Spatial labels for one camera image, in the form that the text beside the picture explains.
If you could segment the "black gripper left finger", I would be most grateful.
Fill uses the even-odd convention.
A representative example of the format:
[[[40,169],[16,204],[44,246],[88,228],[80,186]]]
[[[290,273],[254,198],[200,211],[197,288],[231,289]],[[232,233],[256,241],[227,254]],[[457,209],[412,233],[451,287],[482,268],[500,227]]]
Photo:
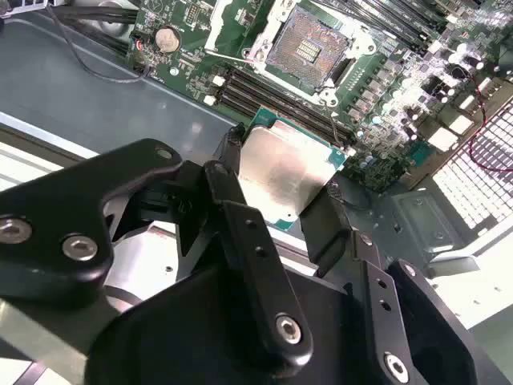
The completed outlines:
[[[185,257],[228,277],[230,342],[270,367],[303,367],[313,337],[261,213],[237,175],[244,127],[231,128],[216,159],[183,161],[157,140],[133,144],[7,189],[1,195],[1,293],[79,306],[99,296],[112,242],[161,189],[157,213],[179,230]]]

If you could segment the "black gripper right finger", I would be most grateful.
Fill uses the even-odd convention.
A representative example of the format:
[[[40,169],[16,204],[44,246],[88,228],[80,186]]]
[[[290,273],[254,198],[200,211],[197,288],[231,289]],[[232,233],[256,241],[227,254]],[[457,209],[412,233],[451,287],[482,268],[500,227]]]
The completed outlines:
[[[470,334],[415,268],[388,268],[355,229],[337,179],[301,213],[309,260],[335,286],[313,329],[313,356],[333,361],[344,384],[475,384]]]

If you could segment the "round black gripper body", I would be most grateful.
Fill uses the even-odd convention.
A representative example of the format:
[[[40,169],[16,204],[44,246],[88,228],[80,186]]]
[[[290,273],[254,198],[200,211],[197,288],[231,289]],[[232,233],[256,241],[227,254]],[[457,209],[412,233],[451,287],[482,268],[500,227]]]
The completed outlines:
[[[335,286],[289,272],[313,335],[318,298]],[[278,384],[261,353],[257,324],[224,268],[213,266],[115,319],[98,337],[89,384]],[[312,358],[289,384],[344,384],[333,361]]]

